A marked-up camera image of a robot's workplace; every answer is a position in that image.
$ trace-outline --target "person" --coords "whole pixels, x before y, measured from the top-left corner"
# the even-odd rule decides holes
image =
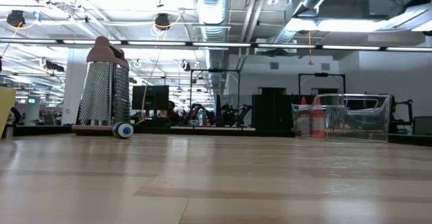
[[[168,116],[168,119],[172,123],[178,123],[179,122],[179,116],[178,116],[177,112],[174,111],[175,107],[176,107],[176,104],[173,101],[168,101],[167,116]]]

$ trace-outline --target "black cabinet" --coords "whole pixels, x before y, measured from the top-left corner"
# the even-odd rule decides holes
[[[312,104],[312,95],[253,95],[253,126],[258,131],[290,131],[293,128],[291,104],[300,104],[302,97],[307,104]]]

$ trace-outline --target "yellow object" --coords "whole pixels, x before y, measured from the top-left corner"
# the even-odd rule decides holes
[[[0,86],[0,135],[5,129],[7,117],[15,105],[15,89]]]

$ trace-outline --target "red object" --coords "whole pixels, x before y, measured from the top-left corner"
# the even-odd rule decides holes
[[[310,124],[309,107],[306,106],[305,97],[302,97],[301,105],[304,106],[300,106],[297,112],[297,136],[310,136],[309,129],[303,129],[304,132],[302,132],[303,124]]]
[[[325,114],[319,98],[315,102],[315,105],[312,106],[310,119],[312,121],[311,136],[313,138],[325,138]]]

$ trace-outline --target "white column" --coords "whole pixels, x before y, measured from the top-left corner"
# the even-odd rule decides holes
[[[29,96],[26,105],[26,119],[24,125],[36,125],[33,120],[39,119],[39,109],[41,107],[41,98],[38,96]]]
[[[87,55],[90,49],[69,49],[67,57],[65,96],[61,123],[76,123],[78,108],[87,73]]]

